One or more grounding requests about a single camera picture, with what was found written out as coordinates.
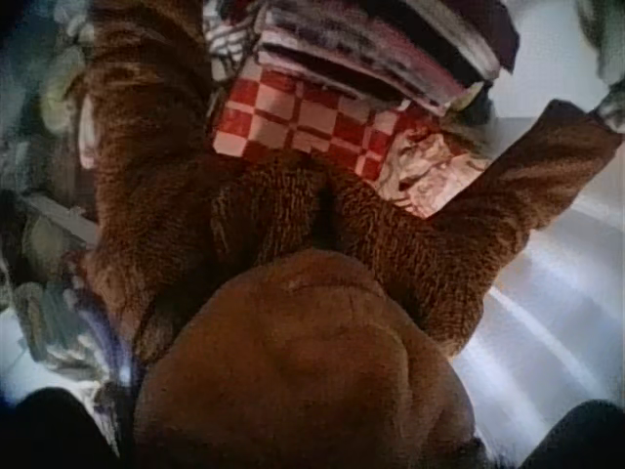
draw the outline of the brown fur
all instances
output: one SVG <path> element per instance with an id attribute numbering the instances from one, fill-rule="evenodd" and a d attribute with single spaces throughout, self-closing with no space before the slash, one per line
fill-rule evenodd
<path id="1" fill-rule="evenodd" d="M 469 188 L 419 220 L 319 157 L 247 165 L 208 150 L 201 2 L 95 4 L 87 80 L 101 138 L 102 240 L 85 267 L 145 362 L 223 281 L 319 242 L 368 266 L 453 356 L 478 325 L 499 270 L 621 143 L 573 105 L 553 103 Z"/>

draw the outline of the folded cloth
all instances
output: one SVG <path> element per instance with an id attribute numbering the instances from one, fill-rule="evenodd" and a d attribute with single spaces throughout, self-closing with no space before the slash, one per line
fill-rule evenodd
<path id="1" fill-rule="evenodd" d="M 472 24 L 508 71 L 515 69 L 520 38 L 506 6 L 499 0 L 440 0 Z"/>
<path id="2" fill-rule="evenodd" d="M 436 131 L 424 136 L 414 127 L 400 133 L 373 187 L 382 198 L 420 218 L 434 215 L 489 163 L 450 140 Z"/>
<path id="3" fill-rule="evenodd" d="M 464 92 L 464 86 L 437 60 L 412 44 L 404 34 L 360 8 L 339 0 L 320 4 L 274 1 L 259 25 L 259 59 L 263 51 L 304 66 L 311 76 L 328 76 L 354 96 L 364 92 L 380 99 L 365 84 L 391 88 L 424 107 L 442 107 Z M 294 66 L 273 64 L 285 71 Z"/>
<path id="4" fill-rule="evenodd" d="M 406 34 L 454 75 L 465 79 L 467 86 L 499 74 L 499 61 L 484 38 L 440 0 L 344 1 Z"/>
<path id="5" fill-rule="evenodd" d="M 325 79 L 359 98 L 397 100 L 395 90 L 438 115 L 465 87 L 496 76 L 494 56 L 492 70 L 477 73 L 417 13 L 393 5 L 403 9 L 385 5 L 365 11 L 342 0 L 271 0 L 257 21 L 259 60 L 298 76 Z M 414 18 L 407 24 L 406 17 Z"/>
<path id="6" fill-rule="evenodd" d="M 372 182 L 383 198 L 425 218 L 469 185 L 486 163 L 466 149 L 456 147 L 452 154 L 437 120 L 419 109 L 411 105 L 377 110 L 366 101 L 268 70 L 250 59 L 234 82 L 223 112 L 210 126 L 214 129 L 210 139 L 216 152 L 250 161 L 262 160 L 271 149 L 320 153 Z M 438 138 L 428 140 L 430 136 Z M 409 141 L 413 152 L 408 154 L 402 143 L 394 143 L 397 140 Z M 401 190 L 399 182 L 417 176 L 410 167 L 422 160 L 427 170 L 419 176 L 436 168 L 411 184 L 409 192 Z M 378 181 L 383 167 L 397 177 L 385 174 Z M 437 182 L 430 187 L 435 174 Z"/>
<path id="7" fill-rule="evenodd" d="M 266 0 L 206 0 L 203 32 L 217 83 L 234 78 L 256 41 L 254 21 Z"/>

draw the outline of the plush toy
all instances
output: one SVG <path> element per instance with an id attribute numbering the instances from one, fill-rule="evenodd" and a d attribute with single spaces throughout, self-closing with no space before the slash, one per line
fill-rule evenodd
<path id="1" fill-rule="evenodd" d="M 613 158 L 622 137 L 551 103 L 428 220 L 315 155 L 249 164 L 204 143 L 211 76 L 201 2 L 95 2 L 87 71 L 99 139 L 102 239 L 84 261 L 110 320 L 157 360 L 228 279 L 316 246 L 365 264 L 453 357 L 498 272 Z"/>

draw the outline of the dark object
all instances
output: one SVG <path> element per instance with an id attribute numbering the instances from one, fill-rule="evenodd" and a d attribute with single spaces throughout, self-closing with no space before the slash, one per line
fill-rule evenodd
<path id="1" fill-rule="evenodd" d="M 28 0 L 2 2 L 0 7 L 0 46 L 4 46 L 4 40 L 18 23 L 29 4 Z"/>
<path id="2" fill-rule="evenodd" d="M 625 462 L 625 412 L 590 401 L 569 412 L 521 469 L 610 469 Z"/>
<path id="3" fill-rule="evenodd" d="M 120 467 L 87 410 L 67 391 L 38 391 L 0 420 L 3 458 L 20 468 Z"/>

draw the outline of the red and white checkered cloth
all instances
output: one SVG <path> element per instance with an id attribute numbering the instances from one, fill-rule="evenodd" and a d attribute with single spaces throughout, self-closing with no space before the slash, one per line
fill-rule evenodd
<path id="1" fill-rule="evenodd" d="M 250 58 L 232 85 L 214 129 L 221 154 L 255 160 L 268 149 L 328 154 L 369 181 L 377 179 L 402 112 L 263 68 Z"/>

